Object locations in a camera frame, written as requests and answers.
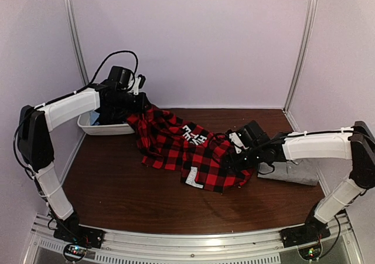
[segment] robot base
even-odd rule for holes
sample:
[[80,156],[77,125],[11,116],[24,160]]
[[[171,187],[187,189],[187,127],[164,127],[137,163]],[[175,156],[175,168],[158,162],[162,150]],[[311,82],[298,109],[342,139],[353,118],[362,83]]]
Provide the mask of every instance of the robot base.
[[291,246],[317,242],[320,235],[321,239],[328,238],[330,232],[326,227],[317,229],[316,226],[311,224],[304,224],[297,227],[283,229],[281,230],[280,235],[284,247],[289,248]]
[[[101,243],[103,241],[103,235],[104,231],[99,230],[99,229],[93,229],[93,228],[88,228],[88,227],[83,227],[79,226],[79,231],[81,236],[85,236],[88,239],[88,244],[92,248],[101,248]],[[77,241],[72,238],[71,235],[67,234],[64,230],[62,229],[57,229],[53,233],[53,237],[56,239],[61,239],[66,242],[72,242],[76,243]]]

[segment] metal frame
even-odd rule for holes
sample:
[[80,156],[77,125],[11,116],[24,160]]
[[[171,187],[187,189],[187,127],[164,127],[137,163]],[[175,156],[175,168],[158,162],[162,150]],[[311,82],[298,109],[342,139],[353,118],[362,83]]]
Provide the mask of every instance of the metal frame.
[[[32,227],[32,239],[22,263],[34,263],[39,247],[55,252],[62,251],[65,243],[53,238],[53,231],[47,227],[48,221],[49,217],[37,215]],[[363,264],[347,215],[341,214],[339,221],[351,264]],[[332,234],[329,239],[336,238],[336,221],[332,220],[328,225]],[[56,223],[53,221],[50,226],[55,228]],[[212,235],[162,235],[105,229],[102,248],[90,249],[87,260],[91,259],[95,263],[121,263],[127,259],[134,263],[216,264],[277,258],[282,252],[296,249],[283,247],[279,234],[281,229]]]
[[76,56],[78,69],[81,74],[82,82],[84,85],[88,84],[88,77],[86,66],[84,64],[81,44],[78,36],[76,18],[74,16],[73,10],[73,1],[72,0],[64,0],[65,8],[66,8],[66,15],[68,18],[70,35],[71,35],[71,42],[73,44],[74,55]]
[[306,20],[305,20],[305,28],[304,28],[304,33],[302,35],[301,47],[299,48],[297,64],[295,66],[291,87],[289,88],[287,101],[285,102],[285,106],[283,109],[284,113],[286,114],[289,112],[289,109],[291,107],[293,97],[296,91],[296,87],[298,84],[298,80],[301,76],[302,67],[304,65],[304,61],[305,61],[305,57],[307,53],[307,45],[311,37],[317,4],[318,4],[318,0],[309,0],[308,2]]

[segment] white wall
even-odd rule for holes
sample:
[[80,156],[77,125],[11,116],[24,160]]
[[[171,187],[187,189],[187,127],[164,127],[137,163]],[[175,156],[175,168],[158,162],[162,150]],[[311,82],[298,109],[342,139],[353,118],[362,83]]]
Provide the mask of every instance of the white wall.
[[[300,129],[364,120],[375,132],[375,0],[319,0],[302,77],[291,107]],[[351,163],[321,161],[330,189]],[[349,208],[365,263],[374,263],[375,190]]]
[[[63,0],[0,0],[0,255],[19,263],[32,222],[45,205],[12,153],[19,112],[82,85]],[[75,121],[52,133],[62,174],[81,137]]]
[[[73,0],[88,75],[132,49],[161,107],[281,108],[307,0]],[[110,64],[133,68],[131,56]],[[99,77],[108,75],[110,65]]]

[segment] metal pole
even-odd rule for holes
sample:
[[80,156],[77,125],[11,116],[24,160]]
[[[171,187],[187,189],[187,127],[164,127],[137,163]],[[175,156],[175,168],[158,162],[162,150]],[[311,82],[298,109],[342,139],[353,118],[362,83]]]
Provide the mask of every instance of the metal pole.
[[86,84],[88,84],[88,77],[87,77],[86,66],[84,64],[80,40],[79,40],[79,37],[78,37],[76,19],[74,17],[73,1],[72,0],[64,0],[64,3],[65,3],[66,15],[67,15],[67,18],[68,18],[68,23],[69,23],[71,42],[73,44],[73,50],[74,50],[74,54],[76,56],[78,69],[79,69],[80,74],[81,74],[82,82],[83,82],[84,85],[86,85]]
[[291,87],[289,88],[287,101],[285,102],[285,106],[283,109],[285,114],[288,114],[289,112],[289,109],[291,107],[293,97],[297,88],[298,80],[301,76],[302,68],[303,68],[306,53],[307,53],[307,45],[311,37],[312,26],[313,26],[314,19],[315,19],[315,12],[316,12],[317,4],[318,4],[318,0],[309,0],[308,2],[306,20],[305,20],[305,28],[304,28],[304,34],[302,35],[301,47],[299,48],[297,64],[295,66],[292,84],[291,84]]

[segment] gray cloth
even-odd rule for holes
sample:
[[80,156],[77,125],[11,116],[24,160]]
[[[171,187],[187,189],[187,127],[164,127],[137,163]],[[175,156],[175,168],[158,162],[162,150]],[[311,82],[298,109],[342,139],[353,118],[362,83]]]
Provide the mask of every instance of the gray cloth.
[[[258,174],[260,178],[294,182],[304,185],[315,186],[319,182],[316,170],[318,164],[315,160],[303,159],[298,161],[287,161],[285,163],[273,163],[275,171],[267,175]],[[272,168],[266,163],[261,163],[258,172],[269,173]]]

